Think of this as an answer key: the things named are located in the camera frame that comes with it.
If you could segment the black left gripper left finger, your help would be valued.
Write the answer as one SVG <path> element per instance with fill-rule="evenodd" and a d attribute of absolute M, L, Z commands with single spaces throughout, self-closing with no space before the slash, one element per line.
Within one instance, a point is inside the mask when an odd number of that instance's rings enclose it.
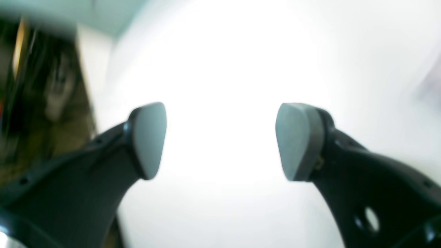
<path fill-rule="evenodd" d="M 128 191 L 153 179 L 167 128 L 163 103 L 1 188 L 1 238 L 24 248 L 101 248 Z"/>

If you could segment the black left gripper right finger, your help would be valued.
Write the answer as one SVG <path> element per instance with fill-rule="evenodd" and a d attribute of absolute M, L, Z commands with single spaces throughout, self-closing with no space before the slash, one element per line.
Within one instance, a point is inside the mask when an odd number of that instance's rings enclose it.
<path fill-rule="evenodd" d="M 275 124 L 285 177 L 311 182 L 347 248 L 439 248 L 440 186 L 338 130 L 325 110 L 283 103 Z"/>

